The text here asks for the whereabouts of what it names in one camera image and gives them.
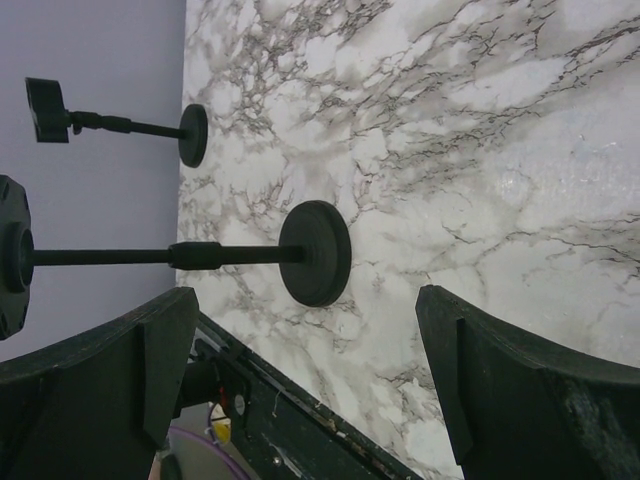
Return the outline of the black round-base mic stand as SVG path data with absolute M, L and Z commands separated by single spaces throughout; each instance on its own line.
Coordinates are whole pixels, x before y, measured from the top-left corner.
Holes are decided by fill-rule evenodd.
M 70 111 L 64 105 L 61 86 L 56 80 L 26 77 L 25 87 L 39 143 L 68 143 L 69 130 L 74 135 L 85 129 L 136 133 L 177 140 L 180 160 L 189 168 L 197 168 L 203 161 L 208 140 L 208 118 L 202 105 L 189 104 L 181 115 L 179 127 L 171 128 L 120 116 Z

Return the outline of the black round-base shockmount stand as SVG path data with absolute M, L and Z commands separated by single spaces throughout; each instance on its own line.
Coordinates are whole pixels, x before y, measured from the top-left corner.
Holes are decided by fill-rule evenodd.
M 37 250 L 25 188 L 1 177 L 1 338 L 26 321 L 36 267 L 166 264 L 181 271 L 277 264 L 285 288 L 298 303 L 326 307 L 344 292 L 352 263 L 349 231 L 332 204 L 312 200 L 286 216 L 276 246 L 223 246 L 185 241 L 165 249 Z

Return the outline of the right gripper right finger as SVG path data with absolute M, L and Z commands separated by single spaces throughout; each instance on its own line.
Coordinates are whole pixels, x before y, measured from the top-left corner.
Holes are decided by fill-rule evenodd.
M 639 371 L 495 318 L 440 286 L 416 316 L 467 479 L 636 479 Z

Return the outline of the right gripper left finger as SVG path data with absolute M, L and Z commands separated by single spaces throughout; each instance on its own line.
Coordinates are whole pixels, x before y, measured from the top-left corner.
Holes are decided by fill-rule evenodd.
M 4 479 L 145 479 L 163 446 L 199 304 L 176 287 L 1 365 Z

